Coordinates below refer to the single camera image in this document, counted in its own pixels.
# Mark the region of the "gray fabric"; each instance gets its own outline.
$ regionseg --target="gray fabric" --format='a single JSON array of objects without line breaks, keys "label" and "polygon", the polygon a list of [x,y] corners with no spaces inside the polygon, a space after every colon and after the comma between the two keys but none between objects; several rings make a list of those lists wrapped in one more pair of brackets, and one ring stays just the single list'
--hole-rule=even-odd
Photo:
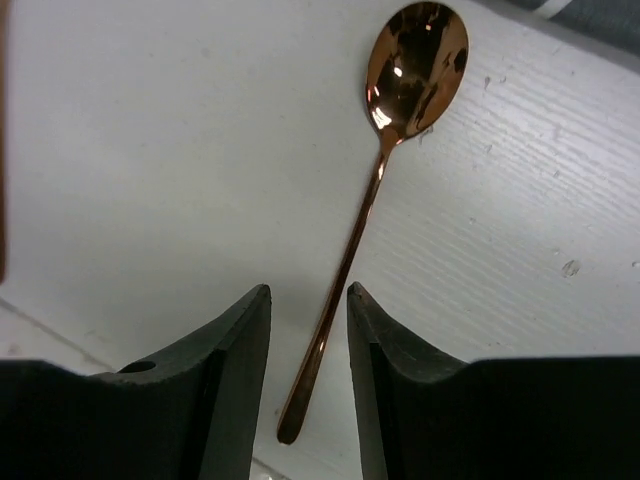
[{"label": "gray fabric", "polygon": [[507,0],[519,7],[526,8],[527,10],[535,10],[542,5],[545,0]]},{"label": "gray fabric", "polygon": [[[535,10],[544,0],[507,0]],[[573,0],[552,22],[640,56],[640,0]]]}]

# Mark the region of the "rose gold spoon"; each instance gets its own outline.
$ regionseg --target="rose gold spoon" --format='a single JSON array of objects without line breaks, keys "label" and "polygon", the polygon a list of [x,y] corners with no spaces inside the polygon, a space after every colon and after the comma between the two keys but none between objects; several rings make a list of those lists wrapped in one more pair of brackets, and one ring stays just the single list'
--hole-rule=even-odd
[{"label": "rose gold spoon", "polygon": [[0,0],[0,283],[4,280],[6,269],[6,215],[5,215],[5,195],[4,170],[6,168],[4,158],[4,136],[5,136],[5,89],[6,89],[6,44],[7,29],[9,23],[10,0]]},{"label": "rose gold spoon", "polygon": [[403,8],[378,36],[369,59],[365,95],[369,117],[380,138],[380,153],[320,321],[282,411],[278,425],[281,443],[293,443],[302,428],[333,317],[391,150],[430,127],[447,109],[462,80],[468,50],[469,39],[460,17],[434,2]]}]

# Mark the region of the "spoon neck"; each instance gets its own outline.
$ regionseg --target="spoon neck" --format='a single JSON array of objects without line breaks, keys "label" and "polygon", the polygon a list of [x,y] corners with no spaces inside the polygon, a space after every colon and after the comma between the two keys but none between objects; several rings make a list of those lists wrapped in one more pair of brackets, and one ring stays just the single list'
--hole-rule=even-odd
[{"label": "spoon neck", "polygon": [[398,133],[392,128],[385,128],[380,132],[380,155],[388,157],[398,143],[400,143]]}]

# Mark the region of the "spoon bowl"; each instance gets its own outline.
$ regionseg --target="spoon bowl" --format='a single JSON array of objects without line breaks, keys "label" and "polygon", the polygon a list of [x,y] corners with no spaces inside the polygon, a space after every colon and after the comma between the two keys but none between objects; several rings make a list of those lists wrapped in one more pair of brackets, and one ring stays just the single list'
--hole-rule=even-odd
[{"label": "spoon bowl", "polygon": [[382,137],[402,142],[430,127],[447,109],[462,81],[469,39],[449,7],[409,5],[384,27],[371,52],[367,112]]},{"label": "spoon bowl", "polygon": [[278,440],[298,437],[311,400],[333,317],[393,148],[430,127],[453,100],[467,64],[469,39],[460,17],[435,2],[408,5],[385,25],[367,71],[367,112],[380,138],[358,218],[324,309],[278,424]]}]

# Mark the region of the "white wooden surface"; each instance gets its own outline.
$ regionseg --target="white wooden surface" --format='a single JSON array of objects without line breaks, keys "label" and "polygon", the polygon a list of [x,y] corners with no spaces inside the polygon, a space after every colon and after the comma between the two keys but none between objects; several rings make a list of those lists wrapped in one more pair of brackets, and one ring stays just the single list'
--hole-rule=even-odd
[{"label": "white wooden surface", "polygon": [[[465,80],[394,152],[352,279],[465,360],[637,352],[638,61],[449,3]],[[270,284],[254,454],[359,478],[344,305],[298,442],[275,425],[376,154],[364,68],[402,4],[14,2],[0,296],[117,368]]]}]

